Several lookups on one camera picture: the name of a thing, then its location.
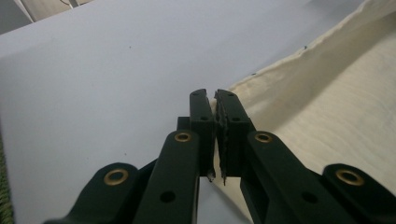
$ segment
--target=green mat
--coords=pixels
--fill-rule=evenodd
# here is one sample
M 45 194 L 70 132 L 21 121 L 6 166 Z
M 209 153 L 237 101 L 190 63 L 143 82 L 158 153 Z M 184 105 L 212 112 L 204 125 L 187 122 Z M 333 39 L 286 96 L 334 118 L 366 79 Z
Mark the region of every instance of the green mat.
M 14 223 L 12 204 L 9 199 L 6 158 L 0 136 L 0 224 Z

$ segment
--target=white cloth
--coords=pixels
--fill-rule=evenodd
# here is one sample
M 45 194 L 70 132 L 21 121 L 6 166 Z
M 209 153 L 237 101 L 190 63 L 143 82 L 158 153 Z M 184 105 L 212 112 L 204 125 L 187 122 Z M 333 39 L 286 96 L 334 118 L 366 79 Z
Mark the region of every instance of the white cloth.
M 325 35 L 230 88 L 309 169 L 356 166 L 396 193 L 396 1 L 365 1 Z M 249 217 L 238 179 L 217 184 Z

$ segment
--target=brass grommet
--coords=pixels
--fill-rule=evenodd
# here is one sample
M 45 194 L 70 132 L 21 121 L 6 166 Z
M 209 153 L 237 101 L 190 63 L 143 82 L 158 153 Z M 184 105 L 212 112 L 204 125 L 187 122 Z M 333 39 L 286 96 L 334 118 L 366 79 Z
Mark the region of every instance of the brass grommet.
M 335 172 L 335 175 L 348 185 L 362 186 L 364 184 L 364 179 L 353 171 L 340 169 Z M 345 175 L 352 175 L 354 179 L 347 178 Z
M 262 143 L 270 143 L 272 141 L 272 137 L 266 133 L 257 133 L 254 138 Z
M 191 134 L 189 133 L 178 133 L 175 135 L 175 139 L 178 142 L 189 142 L 191 140 Z
M 110 178 L 112 175 L 114 175 L 116 173 L 122 174 L 121 178 L 118 178 L 118 179 Z M 128 171 L 126 171 L 124 169 L 114 169 L 105 175 L 104 181 L 105 181 L 105 184 L 107 184 L 109 186 L 116 186 L 116 185 L 124 182 L 127 178 L 128 178 Z

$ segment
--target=cream fabric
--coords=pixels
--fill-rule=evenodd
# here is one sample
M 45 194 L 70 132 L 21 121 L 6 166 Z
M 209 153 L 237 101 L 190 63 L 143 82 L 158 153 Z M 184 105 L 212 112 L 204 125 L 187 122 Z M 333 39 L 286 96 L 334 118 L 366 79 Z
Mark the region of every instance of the cream fabric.
M 364 2 L 306 49 L 230 88 L 309 169 L 356 166 L 396 193 L 396 1 Z M 217 185 L 249 217 L 238 179 Z

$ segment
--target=white fabric sheet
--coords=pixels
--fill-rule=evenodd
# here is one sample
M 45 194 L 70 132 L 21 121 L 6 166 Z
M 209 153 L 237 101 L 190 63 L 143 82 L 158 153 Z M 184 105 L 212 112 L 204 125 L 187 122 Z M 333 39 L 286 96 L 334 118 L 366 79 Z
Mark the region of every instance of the white fabric sheet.
M 230 90 L 258 130 L 322 172 L 345 163 L 396 193 L 396 1 L 366 1 L 306 49 Z M 239 179 L 218 185 L 249 217 Z

